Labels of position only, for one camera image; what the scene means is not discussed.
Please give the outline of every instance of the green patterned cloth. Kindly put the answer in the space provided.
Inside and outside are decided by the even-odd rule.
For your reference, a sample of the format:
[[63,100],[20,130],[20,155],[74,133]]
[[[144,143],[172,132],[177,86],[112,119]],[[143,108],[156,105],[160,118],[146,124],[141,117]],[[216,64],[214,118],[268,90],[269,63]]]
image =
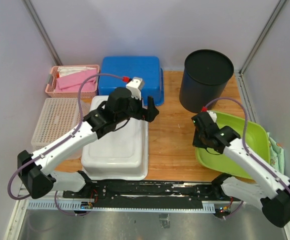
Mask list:
[[270,133],[267,133],[269,140],[269,152],[270,152],[270,165],[275,168],[280,173],[284,174],[285,167],[285,157],[284,157],[284,149],[281,147],[279,143],[274,141],[273,138],[270,137]]

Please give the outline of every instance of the robotic arm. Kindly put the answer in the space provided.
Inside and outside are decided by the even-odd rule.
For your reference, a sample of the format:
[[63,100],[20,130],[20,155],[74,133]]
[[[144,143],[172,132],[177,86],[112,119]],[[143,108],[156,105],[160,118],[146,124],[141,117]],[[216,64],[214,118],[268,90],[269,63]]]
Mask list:
[[33,199],[38,199],[50,191],[80,191],[90,180],[82,172],[57,172],[54,169],[71,154],[90,144],[104,135],[116,131],[117,125],[130,118],[152,122],[159,114],[154,105],[154,99],[148,97],[148,107],[143,108],[141,89],[144,82],[141,78],[133,78],[125,87],[117,87],[95,110],[84,118],[79,130],[74,127],[68,133],[49,144],[34,151],[26,150],[17,156],[20,168],[28,161],[40,157],[37,161],[25,167],[18,176]]
[[212,148],[224,154],[258,183],[248,184],[230,174],[223,173],[212,181],[213,191],[221,199],[224,196],[235,197],[262,210],[266,218],[277,227],[284,227],[290,221],[290,194],[268,170],[256,162],[251,154],[257,157],[290,189],[290,179],[277,172],[250,147],[247,152],[240,135],[229,126],[219,129],[217,115],[212,111],[203,111],[192,117],[195,125],[193,146]]

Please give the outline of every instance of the blue plastic bin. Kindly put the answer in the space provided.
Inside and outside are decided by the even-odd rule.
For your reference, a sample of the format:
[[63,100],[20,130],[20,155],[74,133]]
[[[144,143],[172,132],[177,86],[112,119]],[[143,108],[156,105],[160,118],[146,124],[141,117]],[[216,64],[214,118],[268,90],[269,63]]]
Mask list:
[[[139,77],[145,82],[141,95],[147,106],[147,97],[152,96],[156,106],[164,102],[164,80],[160,60],[156,56],[107,56],[103,59],[101,72],[130,78]],[[98,94],[109,95],[117,87],[126,83],[110,77],[101,76],[98,81]]]

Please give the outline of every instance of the gray floor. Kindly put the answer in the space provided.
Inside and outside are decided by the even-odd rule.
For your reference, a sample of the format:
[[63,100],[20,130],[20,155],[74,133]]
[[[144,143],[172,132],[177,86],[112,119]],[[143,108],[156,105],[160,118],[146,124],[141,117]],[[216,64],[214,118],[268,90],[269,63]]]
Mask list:
[[253,206],[220,220],[209,213],[171,213],[169,224],[153,212],[100,212],[84,217],[28,210],[19,240],[286,240]]

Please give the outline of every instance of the black lid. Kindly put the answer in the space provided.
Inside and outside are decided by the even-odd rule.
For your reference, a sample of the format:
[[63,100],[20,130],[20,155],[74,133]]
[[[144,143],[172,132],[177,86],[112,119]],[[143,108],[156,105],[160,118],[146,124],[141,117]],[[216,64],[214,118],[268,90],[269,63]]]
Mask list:
[[187,56],[185,70],[195,81],[213,86],[226,83],[233,76],[234,66],[224,54],[203,49]]

